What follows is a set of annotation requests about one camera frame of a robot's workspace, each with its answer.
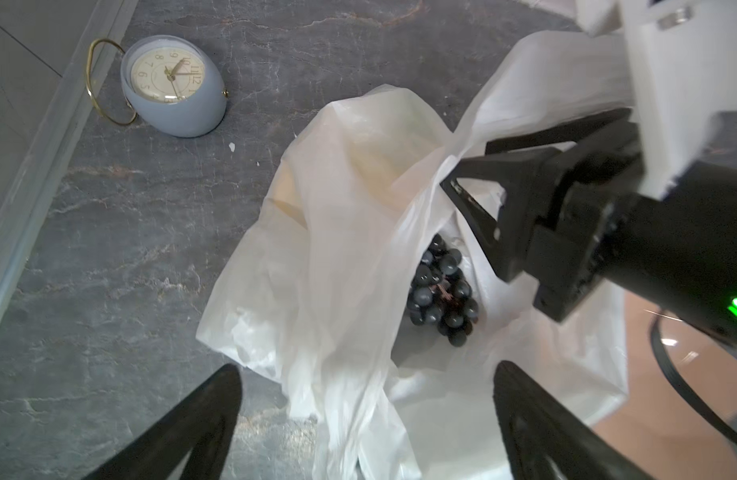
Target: clock face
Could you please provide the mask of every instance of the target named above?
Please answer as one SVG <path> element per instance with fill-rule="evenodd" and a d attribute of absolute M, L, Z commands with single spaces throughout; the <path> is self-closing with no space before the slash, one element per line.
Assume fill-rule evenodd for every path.
<path fill-rule="evenodd" d="M 164 104 L 189 98 L 200 88 L 206 66 L 201 57 L 176 46 L 142 53 L 131 68 L 131 86 L 144 98 Z"/>

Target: gold ring handle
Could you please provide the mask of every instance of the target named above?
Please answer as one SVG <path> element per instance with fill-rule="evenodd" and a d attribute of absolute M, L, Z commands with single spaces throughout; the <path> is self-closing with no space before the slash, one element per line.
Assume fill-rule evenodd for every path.
<path fill-rule="evenodd" d="M 110 40 L 109 38 L 97 38 L 96 40 L 91 42 L 91 46 L 88 47 L 88 59 L 86 60 L 86 92 L 88 93 L 88 96 L 91 97 L 91 104 L 94 106 L 94 109 L 99 113 L 99 115 L 105 117 L 107 120 L 113 122 L 115 125 L 120 125 L 121 127 L 131 125 L 133 123 L 133 120 L 136 120 L 136 110 L 133 110 L 133 106 L 131 106 L 131 102 L 128 101 L 128 98 L 126 98 L 126 104 L 131 110 L 133 110 L 133 117 L 131 117 L 131 120 L 122 122 L 115 120 L 114 118 L 110 117 L 104 110 L 102 110 L 102 108 L 99 106 L 99 102 L 96 101 L 96 97 L 94 97 L 94 92 L 91 91 L 91 63 L 94 60 L 94 50 L 96 49 L 96 45 L 100 43 L 109 43 L 120 50 L 120 53 L 122 54 L 126 52 L 125 50 L 123 50 L 123 47 L 118 45 L 114 40 Z"/>

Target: bunch of grapes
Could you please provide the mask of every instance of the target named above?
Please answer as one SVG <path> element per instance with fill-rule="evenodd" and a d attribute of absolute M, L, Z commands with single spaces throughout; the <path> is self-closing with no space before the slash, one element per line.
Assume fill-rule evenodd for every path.
<path fill-rule="evenodd" d="M 453 346 L 462 346 L 477 323 L 478 305 L 459 268 L 462 254 L 436 234 L 421 256 L 406 309 L 414 325 L 435 325 Z"/>

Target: cable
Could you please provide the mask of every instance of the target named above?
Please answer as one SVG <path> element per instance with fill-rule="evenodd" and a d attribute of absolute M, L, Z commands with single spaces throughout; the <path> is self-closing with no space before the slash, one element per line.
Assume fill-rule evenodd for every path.
<path fill-rule="evenodd" d="M 661 343 L 661 330 L 659 324 L 661 323 L 661 317 L 664 314 L 664 309 L 661 309 L 659 313 L 654 315 L 654 320 L 651 323 L 651 350 L 654 352 L 656 362 L 659 364 L 661 373 L 664 373 L 664 377 L 667 379 L 672 388 L 682 397 L 696 413 L 698 413 L 704 420 L 707 421 L 715 430 L 720 432 L 729 442 L 733 442 L 737 445 L 737 431 L 728 426 L 728 423 L 723 422 L 723 419 L 715 413 L 712 408 L 707 405 L 699 395 L 694 392 L 694 389 L 690 388 L 689 384 L 683 379 L 672 364 L 667 349 Z"/>

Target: tile grout line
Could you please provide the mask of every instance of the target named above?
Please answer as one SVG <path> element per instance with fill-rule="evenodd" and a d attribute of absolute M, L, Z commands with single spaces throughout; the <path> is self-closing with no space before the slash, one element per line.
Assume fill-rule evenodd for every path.
<path fill-rule="evenodd" d="M 13 36 L 13 35 L 11 34 L 11 32 L 9 32 L 8 30 L 6 30 L 6 29 L 5 29 L 5 28 L 3 28 L 2 26 L 0 26 L 0 30 L 3 30 L 3 32 L 5 32 L 5 33 L 6 33 L 6 35 L 8 35 L 9 37 L 11 37 L 11 39 L 12 39 L 12 40 L 14 40 L 14 41 L 15 41 L 16 43 L 18 43 L 19 45 L 21 45 L 21 47 L 22 47 L 22 48 L 24 48 L 24 49 L 25 49 L 25 50 L 27 50 L 27 51 L 28 51 L 28 52 L 29 52 L 30 54 L 32 54 L 32 55 L 33 55 L 34 57 L 36 57 L 36 58 L 37 58 L 37 59 L 38 59 L 38 60 L 39 60 L 39 61 L 40 61 L 40 62 L 41 62 L 42 64 L 46 65 L 46 66 L 47 66 L 47 67 L 48 67 L 48 68 L 49 68 L 49 69 L 50 69 L 50 70 L 51 70 L 52 72 L 54 72 L 54 73 L 56 73 L 57 75 L 59 75 L 59 78 L 62 78 L 62 74 L 61 74 L 61 73 L 59 73 L 59 72 L 57 72 L 56 70 L 54 70 L 54 67 L 52 67 L 51 65 L 49 65 L 48 63 L 46 63 L 46 61 L 45 61 L 45 60 L 43 60 L 43 59 L 42 59 L 41 57 L 39 57 L 39 56 L 38 56 L 38 55 L 37 55 L 37 54 L 36 54 L 35 52 L 33 52 L 32 50 L 30 50 L 30 49 L 28 48 L 28 46 L 27 46 L 27 45 L 25 45 L 25 44 L 24 44 L 24 43 L 22 43 L 22 42 L 19 42 L 19 39 L 18 39 L 18 38 L 16 38 L 15 36 Z"/>

